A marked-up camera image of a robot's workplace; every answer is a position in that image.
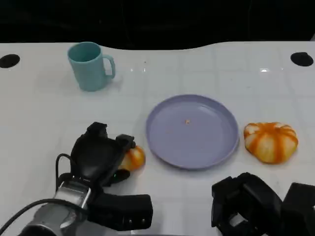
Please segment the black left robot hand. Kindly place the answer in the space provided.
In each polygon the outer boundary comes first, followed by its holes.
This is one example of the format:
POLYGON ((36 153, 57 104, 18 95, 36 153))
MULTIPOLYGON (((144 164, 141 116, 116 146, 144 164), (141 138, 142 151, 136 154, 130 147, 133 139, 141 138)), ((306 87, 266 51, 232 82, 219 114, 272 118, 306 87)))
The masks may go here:
POLYGON ((120 169, 126 153, 136 147, 134 137, 121 134, 108 138, 107 124, 93 122, 75 142, 70 157, 71 171, 93 186, 109 187, 130 177, 126 167, 120 169))

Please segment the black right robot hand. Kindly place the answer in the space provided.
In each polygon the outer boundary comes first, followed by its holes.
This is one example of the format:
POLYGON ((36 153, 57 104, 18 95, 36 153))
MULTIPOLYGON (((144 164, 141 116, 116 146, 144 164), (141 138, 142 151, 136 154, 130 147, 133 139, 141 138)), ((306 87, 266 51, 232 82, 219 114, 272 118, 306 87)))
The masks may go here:
POLYGON ((258 176, 242 173, 212 185, 211 226, 223 236, 277 236, 280 197, 258 176))

